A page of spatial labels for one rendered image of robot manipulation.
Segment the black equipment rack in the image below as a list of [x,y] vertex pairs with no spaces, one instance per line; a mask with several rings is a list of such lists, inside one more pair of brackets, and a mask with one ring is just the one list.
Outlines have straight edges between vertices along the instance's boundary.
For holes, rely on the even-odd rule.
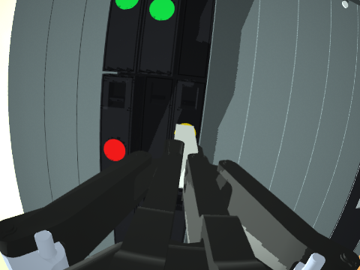
[[189,125],[360,256],[360,0],[16,0],[7,99],[24,213]]

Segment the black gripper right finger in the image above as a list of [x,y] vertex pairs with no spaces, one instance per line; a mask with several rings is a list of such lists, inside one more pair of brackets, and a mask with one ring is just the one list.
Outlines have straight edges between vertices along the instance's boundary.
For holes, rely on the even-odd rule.
[[237,163],[210,164],[189,125],[181,188],[187,243],[204,242],[209,270],[360,266],[356,253],[318,233]]

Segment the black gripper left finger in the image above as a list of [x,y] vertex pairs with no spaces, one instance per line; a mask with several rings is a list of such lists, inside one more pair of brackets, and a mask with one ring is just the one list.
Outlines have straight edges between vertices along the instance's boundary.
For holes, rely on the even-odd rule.
[[108,270],[164,270],[184,160],[185,125],[176,124],[162,157],[134,151],[45,207],[1,220],[8,269],[63,270],[84,260],[145,198]]

